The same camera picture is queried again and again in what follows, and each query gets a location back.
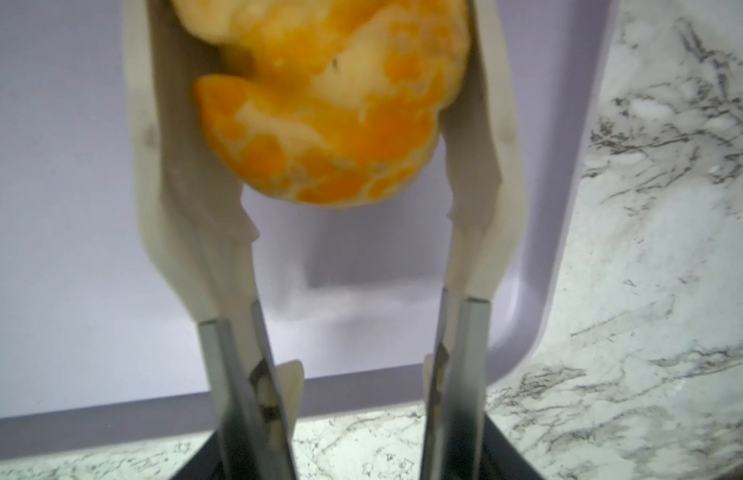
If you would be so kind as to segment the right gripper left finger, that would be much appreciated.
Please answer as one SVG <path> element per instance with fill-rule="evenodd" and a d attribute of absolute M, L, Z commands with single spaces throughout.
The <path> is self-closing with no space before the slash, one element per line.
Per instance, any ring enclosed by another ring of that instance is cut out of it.
<path fill-rule="evenodd" d="M 173 474 L 171 480 L 224 480 L 224 467 L 216 431 L 213 431 L 205 444 Z"/>

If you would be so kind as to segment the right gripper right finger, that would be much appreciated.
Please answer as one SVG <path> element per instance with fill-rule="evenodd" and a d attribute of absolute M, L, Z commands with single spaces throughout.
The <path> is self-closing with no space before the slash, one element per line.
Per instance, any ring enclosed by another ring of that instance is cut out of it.
<path fill-rule="evenodd" d="M 543 480 L 488 415 L 485 415 L 483 430 L 481 480 Z"/>

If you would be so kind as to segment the white and steel tongs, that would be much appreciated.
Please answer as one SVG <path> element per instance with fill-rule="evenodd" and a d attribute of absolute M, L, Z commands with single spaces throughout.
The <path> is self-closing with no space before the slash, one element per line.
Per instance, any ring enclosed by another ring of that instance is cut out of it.
<path fill-rule="evenodd" d="M 471 3 L 467 80 L 445 112 L 451 248 L 425 359 L 425 479 L 481 479 L 491 303 L 523 239 L 527 190 L 507 42 L 493 1 Z M 293 479 L 301 365 L 276 365 L 258 300 L 258 232 L 240 183 L 194 124 L 190 82 L 216 66 L 165 1 L 123 5 L 123 57 L 144 248 L 194 320 L 224 479 Z"/>

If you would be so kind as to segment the round twisted fake bun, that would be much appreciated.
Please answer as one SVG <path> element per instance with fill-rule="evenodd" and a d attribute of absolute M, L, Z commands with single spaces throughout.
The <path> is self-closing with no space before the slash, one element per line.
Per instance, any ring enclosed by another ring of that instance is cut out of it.
<path fill-rule="evenodd" d="M 177 1 L 221 73 L 192 93 L 216 157 L 246 186 L 349 208 L 431 163 L 471 51 L 464 1 Z"/>

